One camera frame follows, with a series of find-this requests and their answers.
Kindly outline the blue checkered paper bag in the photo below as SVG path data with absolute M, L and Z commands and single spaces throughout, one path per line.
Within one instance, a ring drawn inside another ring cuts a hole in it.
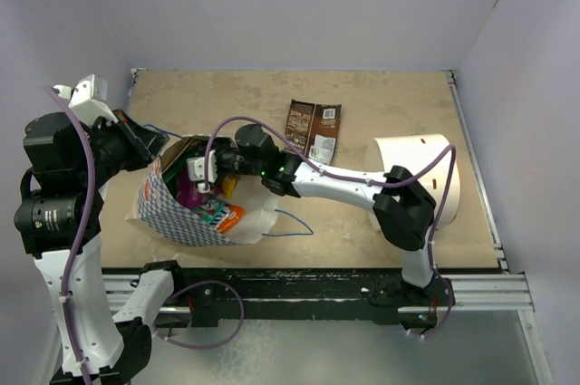
M 152 162 L 125 220 L 139 230 L 192 247 L 252 245 L 264 237 L 311 236 L 300 217 L 283 210 L 256 177 L 227 174 L 207 194 L 189 178 L 206 135 L 176 134 Z

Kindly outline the brown snack packet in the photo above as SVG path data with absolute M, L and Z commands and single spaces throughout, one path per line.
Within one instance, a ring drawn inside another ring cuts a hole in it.
M 309 159 L 330 165 L 341 125 L 341 104 L 320 104 L 292 99 L 285 137 Z

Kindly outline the red Doritos bag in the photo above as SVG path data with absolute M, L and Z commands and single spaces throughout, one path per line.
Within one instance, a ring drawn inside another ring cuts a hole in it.
M 191 135 L 171 143 L 160 156 L 162 173 L 168 172 L 183 157 L 196 158 L 205 154 L 209 135 Z

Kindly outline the green Real crisps bag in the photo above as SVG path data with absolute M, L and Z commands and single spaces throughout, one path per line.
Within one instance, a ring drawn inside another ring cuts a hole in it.
M 179 156 L 177 156 L 169 165 L 169 167 L 164 171 L 162 177 L 165 183 L 170 182 L 173 178 L 175 178 L 182 169 L 184 169 L 187 165 L 187 160 L 191 159 L 195 156 L 195 150 L 190 149 Z

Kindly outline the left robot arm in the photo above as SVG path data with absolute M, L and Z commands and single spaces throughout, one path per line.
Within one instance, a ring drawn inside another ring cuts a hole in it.
M 186 296 L 173 260 L 146 264 L 116 313 L 102 278 L 100 188 L 123 170 L 146 168 L 167 141 L 121 110 L 86 122 L 49 113 L 26 126 L 31 165 L 14 225 L 51 296 L 63 348 L 55 384 L 129 383 L 150 360 L 160 308 Z

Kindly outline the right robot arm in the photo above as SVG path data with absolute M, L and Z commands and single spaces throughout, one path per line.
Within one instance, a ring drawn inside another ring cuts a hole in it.
M 387 172 L 362 172 L 317 164 L 292 144 L 276 146 L 277 131 L 256 120 L 237 130 L 234 143 L 209 137 L 204 184 L 227 174 L 256 176 L 271 193 L 324 198 L 366 210 L 383 237 L 401 250 L 404 297 L 424 304 L 435 294 L 440 273 L 434 263 L 433 236 L 450 192 L 457 151 L 447 145 L 417 172 L 394 165 Z

